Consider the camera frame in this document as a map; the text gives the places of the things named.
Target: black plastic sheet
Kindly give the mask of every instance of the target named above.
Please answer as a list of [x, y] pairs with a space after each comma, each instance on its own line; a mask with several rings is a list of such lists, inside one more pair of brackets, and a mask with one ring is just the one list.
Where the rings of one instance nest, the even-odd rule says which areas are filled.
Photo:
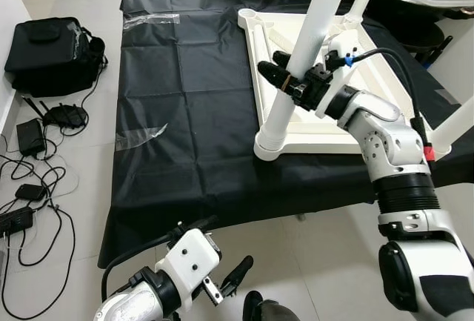
[[[343, 0], [340, 12], [352, 0]], [[213, 214], [220, 226], [374, 200], [359, 155], [253, 155], [258, 120], [244, 31], [237, 12], [305, 13], [310, 0], [122, 0], [124, 30], [113, 195], [99, 267], [164, 235], [178, 221]], [[421, 109], [436, 127], [457, 106], [380, 24], [366, 19], [380, 47], [404, 58]], [[137, 144], [130, 134], [156, 135]], [[437, 186], [473, 180], [474, 131], [436, 165]]]

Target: black connector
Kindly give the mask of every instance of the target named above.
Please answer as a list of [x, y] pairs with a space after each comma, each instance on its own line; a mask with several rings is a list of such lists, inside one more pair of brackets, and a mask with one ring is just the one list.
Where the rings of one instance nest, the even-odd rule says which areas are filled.
[[11, 235], [33, 226], [33, 210], [25, 207], [0, 215], [0, 236]]
[[291, 55], [282, 52], [281, 50], [277, 50], [276, 52], [273, 53], [273, 61], [282, 68], [286, 68], [288, 66], [288, 63], [290, 62]]
[[345, 66], [346, 60], [344, 58], [339, 57], [337, 50], [331, 50], [324, 57], [324, 63], [326, 64], [326, 70], [333, 73], [335, 70], [339, 69], [340, 67]]

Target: power strip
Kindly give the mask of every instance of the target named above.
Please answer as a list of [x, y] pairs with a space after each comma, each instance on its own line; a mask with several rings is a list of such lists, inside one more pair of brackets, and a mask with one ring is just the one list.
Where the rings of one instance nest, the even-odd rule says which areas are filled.
[[11, 235], [33, 226], [33, 210], [25, 207], [0, 215], [0, 236]]

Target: clear tape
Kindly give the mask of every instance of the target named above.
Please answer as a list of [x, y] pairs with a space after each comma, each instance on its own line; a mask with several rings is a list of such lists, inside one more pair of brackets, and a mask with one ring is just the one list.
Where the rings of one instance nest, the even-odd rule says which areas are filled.
[[70, 30], [71, 32], [74, 32], [74, 34], [76, 35], [76, 40], [74, 41], [73, 57], [74, 57], [74, 59], [77, 59], [78, 51], [79, 51], [79, 45], [81, 44], [81, 41], [79, 39], [81, 37], [82, 30], [81, 30], [81, 28], [79, 28], [77, 26], [76, 23], [73, 23], [73, 22], [69, 23], [66, 27], [67, 27], [68, 30]]
[[168, 124], [160, 128], [142, 128], [139, 130], [126, 130], [116, 134], [116, 152], [137, 148], [154, 139], [166, 131]]
[[179, 14], [177, 13], [152, 13], [150, 15], [135, 16], [130, 19], [124, 19], [124, 30], [134, 28], [139, 24], [152, 23], [152, 24], [163, 24], [163, 23], [176, 23], [179, 24]]

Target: black power cable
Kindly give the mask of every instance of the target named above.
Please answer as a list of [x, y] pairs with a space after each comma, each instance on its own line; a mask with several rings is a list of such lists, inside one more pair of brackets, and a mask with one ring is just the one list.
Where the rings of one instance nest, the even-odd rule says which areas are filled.
[[413, 84], [412, 76], [410, 75], [410, 72], [408, 71], [407, 66], [405, 65], [400, 54], [398, 54], [397, 52], [395, 52], [393, 49], [390, 49], [390, 48], [376, 48], [376, 49], [369, 50], [359, 56], [356, 56], [355, 58], [352, 58], [352, 62], [353, 63], [360, 62], [361, 60], [367, 59], [370, 56], [373, 56], [375, 54], [387, 54], [388, 56], [392, 57], [395, 60], [395, 63], [400, 68], [403, 74], [405, 84], [407, 84], [408, 86], [408, 90], [410, 92], [410, 96], [413, 102], [413, 112], [415, 114], [415, 117], [419, 117], [420, 105], [419, 105], [418, 95], [416, 93], [415, 85]]
[[[11, 317], [15, 317], [16, 319], [18, 320], [31, 320], [31, 319], [34, 319], [42, 314], [44, 314], [45, 312], [47, 312], [50, 308], [53, 307], [53, 305], [58, 301], [58, 299], [61, 297], [61, 295], [64, 293], [64, 290], [66, 288], [66, 284], [67, 284], [67, 281], [69, 279], [69, 275], [70, 275], [70, 267], [71, 267], [71, 263], [72, 263], [72, 260], [73, 260], [73, 255], [74, 255], [74, 251], [76, 249], [76, 232], [75, 232], [75, 229], [74, 229], [74, 222], [73, 222], [73, 219], [72, 217], [66, 213], [65, 211], [63, 211], [62, 209], [59, 208], [59, 206], [54, 206], [53, 205], [53, 192], [54, 190], [56, 189], [56, 186], [58, 184], [58, 182], [64, 178], [64, 176], [66, 175], [66, 169], [61, 167], [61, 166], [58, 166], [58, 167], [53, 167], [49, 162], [48, 160], [50, 158], [52, 158], [55, 154], [56, 154], [56, 150], [57, 150], [57, 145], [50, 141], [49, 139], [46, 139], [46, 136], [44, 136], [44, 140], [45, 140], [45, 145], [46, 145], [46, 142], [50, 142], [53, 146], [54, 146], [54, 153], [53, 154], [50, 154], [48, 156], [47, 154], [47, 149], [46, 151], [44, 152], [44, 157], [43, 158], [38, 158], [37, 156], [34, 156], [34, 158], [36, 160], [39, 160], [39, 161], [43, 161], [48, 167], [49, 169], [42, 174], [42, 176], [40, 176], [38, 173], [35, 172], [35, 166], [29, 162], [25, 162], [24, 161], [24, 156], [20, 159], [20, 160], [17, 160], [17, 159], [11, 159], [11, 158], [8, 158], [7, 156], [4, 156], [4, 155], [0, 155], [1, 158], [5, 159], [6, 162], [4, 162], [1, 166], [0, 166], [0, 176], [1, 176], [1, 172], [4, 168], [4, 166], [6, 164], [12, 164], [12, 163], [16, 163], [17, 166], [15, 167], [15, 170], [12, 172], [11, 174], [11, 178], [14, 179], [14, 180], [18, 180], [18, 179], [22, 179], [26, 176], [29, 176], [29, 175], [33, 175], [35, 176], [41, 183], [41, 185], [45, 188], [46, 192], [47, 192], [47, 195], [46, 195], [46, 198], [45, 200], [43, 201], [43, 203], [41, 204], [41, 206], [39, 206], [38, 208], [36, 209], [33, 209], [34, 212], [36, 211], [39, 211], [41, 210], [42, 208], [44, 208], [45, 206], [53, 209], [54, 213], [56, 214], [56, 216], [58, 217], [58, 220], [59, 220], [59, 227], [58, 227], [58, 230], [56, 231], [54, 237], [53, 237], [53, 240], [51, 241], [50, 243], [50, 246], [49, 248], [46, 250], [46, 252], [44, 253], [44, 255], [36, 260], [35, 262], [24, 262], [22, 257], [21, 257], [21, 253], [22, 253], [22, 250], [23, 250], [23, 247], [24, 247], [24, 242], [26, 240], [26, 232], [23, 231], [23, 237], [22, 237], [22, 240], [21, 240], [21, 246], [20, 246], [20, 249], [19, 249], [19, 254], [18, 254], [18, 261], [20, 263], [20, 265], [23, 265], [23, 266], [33, 266], [33, 265], [38, 265], [39, 263], [41, 263], [42, 261], [44, 261], [47, 256], [50, 254], [51, 250], [53, 249], [53, 246], [55, 245], [55, 242], [59, 236], [59, 233], [61, 231], [61, 228], [62, 228], [62, 218], [61, 218], [61, 214], [64, 214], [69, 220], [70, 220], [70, 224], [71, 224], [71, 230], [73, 232], [73, 248], [72, 248], [72, 251], [71, 251], [71, 255], [70, 255], [70, 258], [69, 258], [69, 262], [67, 264], [67, 273], [66, 273], [66, 277], [64, 278], [64, 283], [61, 287], [61, 290], [59, 291], [59, 293], [57, 294], [57, 296], [53, 299], [53, 301], [45, 308], [43, 309], [42, 311], [38, 312], [37, 314], [31, 316], [31, 317], [20, 317], [18, 315], [15, 315], [6, 305], [5, 303], [5, 299], [4, 299], [4, 290], [5, 290], [5, 285], [7, 283], [7, 272], [8, 272], [8, 265], [9, 265], [9, 262], [10, 262], [10, 235], [8, 235], [8, 248], [7, 248], [7, 262], [6, 262], [6, 267], [5, 267], [5, 275], [4, 275], [4, 283], [3, 283], [3, 286], [1, 287], [1, 302], [2, 302], [2, 305], [4, 306], [4, 309], [5, 311], [11, 316]], [[22, 167], [25, 167], [27, 169], [27, 173], [22, 175], [22, 176], [14, 176], [15, 172], [19, 169], [19, 167], [22, 166]], [[54, 174], [54, 179], [51, 183], [47, 183], [46, 182], [46, 178], [51, 175], [51, 174]], [[17, 202], [18, 200], [17, 199], [14, 199], [13, 201], [10, 201], [8, 202], [7, 204], [4, 204], [3, 206], [0, 207], [0, 211], [3, 210], [5, 207], [7, 207], [7, 210], [6, 211], [3, 211], [3, 213], [9, 211], [14, 205], [15, 203]]]
[[[56, 295], [56, 297], [53, 299], [53, 301], [46, 307], [44, 308], [42, 311], [38, 312], [37, 314], [33, 315], [33, 316], [29, 316], [29, 317], [20, 317], [18, 315], [15, 315], [6, 305], [5, 303], [5, 297], [4, 297], [4, 292], [5, 292], [5, 285], [7, 284], [7, 271], [8, 271], [8, 264], [10, 262], [10, 249], [8, 248], [7, 249], [7, 261], [5, 263], [5, 275], [4, 275], [4, 281], [3, 281], [3, 286], [1, 287], [1, 303], [5, 309], [5, 311], [7, 312], [7, 314], [9, 314], [11, 317], [14, 317], [18, 320], [32, 320], [38, 316], [41, 316], [42, 314], [44, 314], [46, 311], [48, 311], [50, 308], [53, 307], [53, 305], [56, 303], [56, 301], [58, 301], [58, 299], [61, 297], [61, 295], [64, 293], [64, 290], [66, 288], [66, 284], [67, 284], [67, 281], [69, 279], [69, 274], [70, 274], [70, 269], [71, 269], [71, 264], [72, 264], [72, 261], [73, 261], [73, 256], [74, 256], [74, 251], [76, 250], [76, 230], [74, 229], [74, 222], [73, 222], [73, 218], [71, 217], [71, 215], [69, 215], [67, 212], [63, 211], [62, 209], [59, 208], [59, 206], [50, 206], [50, 208], [52, 208], [56, 214], [59, 216], [59, 219], [61, 219], [61, 216], [59, 215], [59, 213], [61, 214], [64, 214], [69, 220], [70, 220], [70, 224], [71, 224], [71, 231], [73, 232], [73, 247], [71, 249], [71, 254], [70, 254], [70, 257], [69, 257], [69, 261], [67, 263], [67, 271], [66, 271], [66, 277], [64, 278], [64, 282], [63, 282], [63, 285], [61, 287], [61, 290], [59, 291], [58, 295]], [[10, 246], [10, 235], [8, 236], [8, 245]]]
[[169, 240], [170, 238], [168, 235], [161, 236], [158, 239], [154, 239], [153, 241], [150, 241], [148, 243], [135, 247], [134, 249], [121, 254], [120, 256], [116, 257], [112, 262], [110, 262], [109, 265], [105, 268], [104, 274], [102, 275], [102, 281], [101, 281], [102, 302], [104, 302], [107, 299], [107, 280], [108, 280], [110, 272], [112, 271], [114, 267], [129, 260], [130, 258], [136, 256], [137, 254], [140, 254], [141, 252], [146, 251], [147, 249], [166, 243]]
[[84, 113], [86, 114], [85, 116], [85, 123], [84, 123], [84, 126], [82, 126], [81, 129], [79, 129], [78, 131], [74, 132], [74, 133], [65, 133], [64, 132], [64, 128], [60, 128], [60, 132], [63, 136], [65, 137], [74, 137], [74, 136], [77, 136], [78, 134], [82, 133], [86, 128], [87, 126], [89, 125], [89, 121], [90, 121], [90, 116], [89, 116], [89, 113], [87, 113], [87, 111], [85, 110], [84, 108], [84, 105], [87, 101], [87, 99], [89, 99], [92, 94], [96, 91], [96, 88], [97, 86], [99, 85], [99, 79], [100, 79], [100, 76], [102, 74], [102, 71], [104, 71], [104, 69], [106, 68], [106, 66], [109, 64], [109, 61], [107, 59], [106, 56], [104, 56], [104, 59], [102, 60], [102, 63], [100, 64], [100, 68], [99, 68], [99, 71], [97, 73], [97, 77], [96, 77], [96, 83], [94, 84], [93, 88], [91, 91], [89, 91], [89, 93], [84, 96], [84, 98], [82, 99], [81, 101], [81, 109], [84, 111]]
[[340, 58], [340, 59], [337, 59], [337, 61], [338, 63], [341, 63], [340, 66], [344, 65], [342, 63], [348, 64], [349, 66], [351, 66], [353, 63], [360, 62], [361, 60], [367, 59], [370, 56], [373, 56], [375, 54], [386, 54], [390, 56], [392, 59], [395, 60], [395, 63], [400, 68], [401, 74], [402, 74], [401, 77], [406, 84], [405, 86], [408, 88], [408, 91], [410, 92], [410, 97], [412, 99], [413, 113], [415, 115], [410, 120], [410, 124], [412, 128], [420, 135], [421, 140], [423, 142], [425, 158], [428, 164], [430, 165], [430, 167], [433, 168], [433, 161], [435, 160], [433, 147], [431, 143], [428, 142], [427, 132], [424, 126], [423, 117], [421, 117], [421, 113], [420, 113], [420, 104], [418, 100], [418, 94], [416, 93], [416, 88], [415, 88], [415, 85], [413, 84], [412, 76], [410, 75], [410, 72], [407, 69], [407, 66], [405, 65], [402, 57], [393, 49], [376, 48], [373, 50], [369, 50], [366, 53], [363, 53], [359, 56]]

